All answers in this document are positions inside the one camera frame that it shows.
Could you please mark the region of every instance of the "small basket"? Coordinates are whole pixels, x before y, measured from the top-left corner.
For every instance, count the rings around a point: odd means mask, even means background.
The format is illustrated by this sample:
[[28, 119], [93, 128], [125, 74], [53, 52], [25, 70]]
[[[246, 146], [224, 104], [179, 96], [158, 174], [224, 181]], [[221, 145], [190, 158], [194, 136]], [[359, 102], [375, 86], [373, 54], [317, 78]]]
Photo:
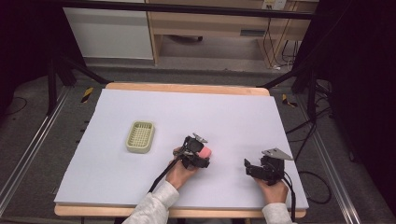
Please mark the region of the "small basket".
[[135, 121], [126, 139], [130, 152], [147, 153], [154, 137], [154, 124], [149, 121]]

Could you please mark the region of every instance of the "black cable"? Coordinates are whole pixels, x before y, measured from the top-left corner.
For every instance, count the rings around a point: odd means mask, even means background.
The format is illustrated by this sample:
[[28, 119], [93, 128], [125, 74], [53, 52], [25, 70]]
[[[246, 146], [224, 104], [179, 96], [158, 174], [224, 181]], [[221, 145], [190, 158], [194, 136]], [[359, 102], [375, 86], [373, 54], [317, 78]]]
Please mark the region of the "black cable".
[[291, 182], [291, 178], [288, 175], [288, 173], [285, 172], [285, 175], [288, 176], [290, 182], [286, 179], [286, 177], [283, 177], [283, 180], [285, 183], [289, 186], [290, 193], [291, 193], [291, 221], [294, 222], [296, 219], [296, 194], [293, 190], [293, 184]]
[[306, 136], [305, 140], [304, 140], [303, 143], [301, 144], [300, 149], [299, 149], [298, 152], [297, 152], [297, 156], [294, 158], [294, 161], [295, 161], [295, 162], [297, 162], [297, 160], [298, 160], [298, 158], [299, 158], [299, 156], [300, 156], [300, 153], [303, 151], [303, 147], [305, 146], [305, 143], [308, 141], [309, 136], [313, 133], [313, 131], [315, 130], [316, 126], [317, 126], [317, 124], [314, 123], [314, 124], [311, 126], [311, 128], [309, 129], [308, 135]]
[[309, 172], [309, 171], [300, 171], [300, 172], [298, 172], [298, 174], [299, 174], [299, 175], [300, 175], [300, 174], [312, 175], [312, 176], [318, 178], [320, 181], [323, 182], [323, 184], [326, 186], [327, 190], [329, 191], [329, 196], [328, 196], [328, 198], [327, 198], [325, 201], [320, 202], [320, 201], [317, 201], [317, 200], [313, 200], [313, 199], [311, 199], [311, 198], [307, 198], [307, 200], [309, 200], [309, 201], [312, 202], [312, 203], [326, 204], [326, 203], [328, 203], [328, 202], [332, 199], [332, 189], [331, 189], [330, 186], [327, 184], [326, 180], [324, 180], [322, 177], [320, 177], [319, 175], [314, 174], [314, 173], [312, 173], [312, 172]]
[[262, 49], [264, 50], [265, 53], [265, 57], [267, 57], [268, 63], [270, 64], [270, 66], [272, 67], [272, 64], [270, 62], [270, 58], [268, 56], [267, 50], [265, 49], [265, 36], [264, 39], [262, 40]]
[[23, 106], [20, 109], [16, 110], [16, 111], [4, 114], [4, 116], [16, 114], [16, 113], [20, 112], [21, 110], [23, 110], [27, 106], [27, 100], [25, 98], [17, 96], [17, 97], [14, 97], [14, 99], [22, 99], [24, 101]]
[[344, 8], [343, 12], [341, 15], [338, 17], [337, 21], [334, 23], [334, 25], [326, 32], [325, 35], [322, 36], [322, 38], [319, 39], [318, 43], [316, 46], [304, 57], [304, 59], [301, 61], [299, 66], [296, 67], [296, 69], [289, 71], [287, 74], [278, 77], [264, 85], [256, 86], [256, 88], [265, 88], [267, 90], [273, 88], [274, 86], [278, 85], [280, 82], [283, 82], [291, 77], [297, 77], [299, 76], [300, 73], [306, 72], [307, 68], [310, 68], [313, 64], [314, 61], [317, 59], [318, 52], [321, 51], [320, 46], [323, 46], [324, 44], [327, 44], [326, 41], [329, 41], [327, 38], [332, 34], [332, 31], [336, 28], [338, 22], [344, 17], [344, 15], [347, 13], [347, 10], [349, 9], [351, 3], [353, 0], [349, 0], [345, 5], [346, 7]]
[[315, 130], [314, 130], [311, 134], [309, 134], [307, 137], [305, 137], [305, 138], [303, 138], [303, 139], [291, 140], [291, 141], [288, 141], [288, 142], [289, 142], [289, 143], [303, 142], [303, 141], [305, 141], [306, 138], [310, 138], [310, 137], [314, 134]]
[[[317, 117], [318, 117], [319, 115], [321, 115], [322, 113], [326, 112], [327, 110], [330, 110], [330, 109], [331, 109], [330, 107], [326, 107], [326, 108], [324, 108], [323, 110], [320, 110], [320, 111], [317, 113]], [[291, 130], [286, 131], [286, 134], [293, 133], [293, 132], [295, 132], [295, 131], [297, 131], [297, 130], [303, 128], [306, 124], [308, 124], [308, 123], [310, 123], [310, 122], [312, 122], [312, 119], [309, 119], [309, 120], [305, 121], [304, 123], [298, 125], [297, 127], [293, 128], [293, 129], [291, 129]]]
[[275, 55], [275, 51], [274, 51], [274, 44], [273, 44], [272, 38], [271, 38], [270, 26], [271, 26], [271, 18], [268, 18], [267, 32], [265, 34], [268, 34], [268, 37], [270, 37], [271, 49], [272, 49], [272, 52], [273, 52], [273, 55], [274, 55], [274, 60], [278, 64], [278, 66], [285, 66], [287, 64], [281, 64], [281, 63], [279, 63], [276, 60], [276, 55]]
[[317, 94], [318, 96], [321, 96], [321, 97], [324, 96], [324, 97], [326, 97], [326, 98], [329, 98], [329, 95], [331, 94], [331, 92], [322, 91], [322, 90], [320, 90], [320, 89], [317, 88], [316, 94]]
[[166, 167], [166, 169], [154, 180], [154, 183], [152, 183], [151, 188], [148, 190], [148, 193], [151, 193], [154, 191], [155, 187], [157, 187], [158, 183], [163, 179], [163, 177], [174, 167], [174, 165], [180, 160], [180, 157], [176, 157], [174, 160], [169, 163], [169, 165]]
[[[298, 52], [298, 41], [294, 41], [293, 53], [292, 53], [291, 55], [290, 55], [290, 54], [285, 54], [285, 49], [286, 49], [286, 47], [288, 46], [288, 44], [289, 44], [289, 40], [286, 40], [285, 45], [283, 46], [283, 49], [282, 49], [282, 60], [283, 60], [285, 63], [288, 63], [288, 64], [293, 65], [294, 60], [295, 60], [295, 58], [297, 57], [297, 52]], [[286, 60], [285, 57], [292, 58], [292, 60], [291, 60], [291, 61], [290, 61], [290, 60]]]
[[318, 81], [317, 81], [317, 91], [325, 93], [325, 94], [330, 94], [332, 91], [330, 90], [330, 82], [328, 82], [328, 90], [325, 89], [323, 86], [321, 86]]
[[317, 105], [321, 100], [329, 100], [329, 96], [321, 96], [315, 101], [315, 105]]

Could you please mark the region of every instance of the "person's hand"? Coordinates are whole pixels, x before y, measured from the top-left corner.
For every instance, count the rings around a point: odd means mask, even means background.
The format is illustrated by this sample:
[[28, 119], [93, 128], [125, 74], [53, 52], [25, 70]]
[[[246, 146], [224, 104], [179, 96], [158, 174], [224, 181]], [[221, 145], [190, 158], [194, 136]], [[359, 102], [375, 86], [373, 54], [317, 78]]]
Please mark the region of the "person's hand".
[[286, 198], [288, 197], [289, 188], [286, 186], [283, 181], [278, 181], [276, 184], [272, 186], [268, 186], [266, 181], [263, 181], [258, 178], [254, 178], [254, 180], [259, 185], [262, 190], [262, 194], [264, 196], [264, 200], [266, 203], [284, 203]]
[[174, 167], [166, 175], [166, 181], [168, 181], [175, 189], [180, 189], [187, 180], [198, 172], [198, 167], [192, 169], [186, 169], [181, 161], [178, 161]]

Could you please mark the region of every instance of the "white cabinet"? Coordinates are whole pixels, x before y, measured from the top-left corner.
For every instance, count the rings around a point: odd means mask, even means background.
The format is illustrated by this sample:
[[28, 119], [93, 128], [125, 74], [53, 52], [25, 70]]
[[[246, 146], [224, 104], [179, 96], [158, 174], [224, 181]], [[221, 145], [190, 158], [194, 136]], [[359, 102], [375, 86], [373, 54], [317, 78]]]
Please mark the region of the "white cabinet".
[[84, 58], [153, 60], [146, 12], [64, 8], [64, 13]]

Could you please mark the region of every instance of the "wire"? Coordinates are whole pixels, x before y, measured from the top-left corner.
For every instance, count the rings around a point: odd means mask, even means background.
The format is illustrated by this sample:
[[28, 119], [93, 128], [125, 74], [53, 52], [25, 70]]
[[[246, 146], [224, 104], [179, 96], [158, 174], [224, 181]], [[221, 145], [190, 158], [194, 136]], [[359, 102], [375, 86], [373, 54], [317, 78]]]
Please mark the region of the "wire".
[[322, 96], [322, 97], [318, 98], [318, 99], [315, 101], [315, 105], [317, 105], [321, 100], [328, 100], [328, 99], [329, 99], [328, 96]]
[[286, 63], [284, 63], [284, 64], [279, 63], [279, 62], [276, 60], [276, 55], [275, 55], [275, 52], [274, 52], [274, 44], [273, 44], [273, 42], [272, 42], [271, 33], [270, 33], [270, 25], [271, 25], [271, 18], [268, 18], [267, 29], [266, 29], [266, 32], [265, 32], [265, 35], [264, 35], [264, 39], [262, 40], [262, 48], [264, 49], [265, 56], [267, 57], [268, 63], [270, 64], [271, 67], [273, 67], [272, 63], [270, 62], [270, 58], [269, 58], [269, 56], [268, 56], [268, 52], [267, 52], [267, 50], [265, 49], [265, 37], [267, 37], [267, 34], [268, 34], [268, 36], [269, 36], [269, 38], [270, 38], [271, 49], [272, 49], [272, 52], [273, 52], [274, 60], [275, 60], [275, 62], [277, 63], [277, 65], [278, 65], [279, 67], [282, 67], [282, 66], [285, 66], [285, 65], [287, 65], [287, 64], [286, 64]]
[[290, 192], [291, 192], [291, 221], [294, 222], [295, 219], [296, 219], [296, 194], [295, 194], [295, 192], [293, 190], [293, 184], [291, 183], [290, 176], [286, 172], [285, 172], [285, 175], [287, 175], [289, 180], [290, 180], [290, 182], [289, 182], [288, 179], [283, 177], [283, 180], [289, 186], [289, 189], [290, 189]]
[[330, 186], [327, 184], [326, 180], [324, 180], [322, 177], [320, 177], [317, 174], [314, 174], [312, 172], [309, 171], [300, 171], [298, 172], [299, 175], [303, 174], [303, 175], [312, 175], [314, 177], [316, 177], [317, 179], [319, 179], [321, 182], [323, 182], [323, 184], [326, 186], [327, 191], [329, 191], [329, 196], [327, 197], [326, 200], [324, 201], [318, 201], [318, 200], [313, 200], [311, 198], [307, 198], [308, 201], [312, 202], [312, 203], [318, 203], [318, 204], [325, 204], [328, 203], [331, 199], [332, 199], [332, 189], [330, 188]]
[[294, 162], [297, 162], [298, 158], [300, 157], [301, 152], [303, 151], [303, 148], [306, 144], [306, 142], [308, 141], [309, 136], [311, 136], [311, 134], [314, 132], [314, 130], [316, 129], [317, 124], [314, 123], [311, 128], [309, 129], [308, 135], [306, 136], [306, 138], [304, 139], [303, 143], [300, 146], [300, 149], [297, 152], [297, 156], [294, 158]]
[[148, 193], [151, 193], [154, 191], [155, 187], [157, 187], [158, 183], [163, 179], [163, 177], [174, 167], [174, 165], [180, 160], [181, 158], [178, 156], [174, 160], [169, 163], [169, 165], [166, 167], [165, 170], [154, 180], [154, 183], [152, 183], [151, 188], [148, 190]]
[[298, 53], [298, 41], [294, 41], [294, 47], [293, 47], [293, 53], [290, 55], [285, 54], [285, 49], [289, 44], [289, 40], [286, 40], [285, 45], [283, 46], [282, 49], [282, 60], [286, 63], [288, 63], [288, 65], [293, 65], [294, 64], [294, 60], [297, 57], [297, 53]]
[[328, 96], [328, 95], [332, 94], [332, 91], [330, 90], [330, 88], [331, 88], [331, 87], [330, 87], [330, 82], [328, 83], [328, 89], [324, 88], [323, 86], [321, 86], [321, 85], [317, 82], [317, 85], [316, 85], [316, 91], [317, 91], [317, 92], [320, 92], [320, 93], [322, 93], [322, 94]]
[[[326, 112], [326, 111], [328, 111], [328, 110], [331, 110], [331, 108], [330, 108], [330, 107], [326, 107], [326, 108], [324, 108], [323, 110], [320, 110], [320, 111], [317, 113], [317, 117], [319, 117], [319, 115], [323, 114], [324, 112]], [[297, 130], [303, 128], [306, 124], [308, 124], [308, 123], [310, 123], [310, 122], [312, 122], [312, 119], [309, 119], [309, 120], [305, 121], [304, 123], [298, 125], [297, 127], [293, 128], [293, 129], [291, 129], [291, 130], [289, 130], [289, 131], [286, 131], [286, 134], [293, 133], [293, 132], [295, 132], [295, 131], [297, 131]]]
[[291, 68], [290, 68], [290, 60], [288, 60], [288, 71], [291, 71]]
[[[320, 51], [322, 50], [321, 47], [324, 46], [325, 44], [326, 45], [329, 44], [328, 37], [330, 35], [332, 35], [332, 32], [336, 28], [339, 21], [347, 13], [347, 10], [351, 6], [352, 1], [353, 0], [349, 0], [346, 4], [343, 4], [343, 6], [344, 5], [346, 5], [346, 6], [343, 8], [341, 15], [337, 18], [336, 22], [332, 25], [332, 27], [330, 29], [328, 29], [328, 31], [324, 35], [321, 36], [321, 38], [317, 41], [318, 43], [302, 59], [302, 61], [300, 62], [299, 66], [296, 67], [296, 69], [288, 72], [287, 74], [285, 74], [284, 77], [278, 77], [275, 80], [273, 80], [267, 84], [256, 86], [256, 87], [257, 88], [266, 88], [266, 89], [273, 88], [274, 86], [279, 84], [279, 82], [285, 81], [286, 79], [289, 79], [290, 77], [296, 77], [300, 73], [306, 72], [306, 69], [311, 69], [311, 67], [314, 65], [314, 63], [318, 63], [318, 55], [319, 55]], [[334, 8], [330, 11], [331, 13], [325, 13], [324, 16], [332, 16], [333, 14], [335, 14], [334, 12], [336, 12], [336, 11], [338, 11], [338, 9]]]
[[[309, 134], [306, 138], [310, 138], [310, 137], [314, 134], [315, 130], [314, 130], [311, 134]], [[288, 141], [288, 142], [289, 142], [289, 143], [296, 143], [296, 142], [303, 142], [303, 141], [305, 141], [305, 138], [299, 139], [299, 140], [290, 140], [290, 141]]]
[[17, 97], [14, 97], [14, 99], [22, 99], [23, 102], [24, 102], [23, 106], [21, 108], [19, 108], [18, 110], [16, 110], [16, 111], [4, 114], [4, 116], [16, 114], [16, 113], [20, 112], [21, 110], [23, 110], [27, 106], [27, 100], [25, 98], [17, 96]]

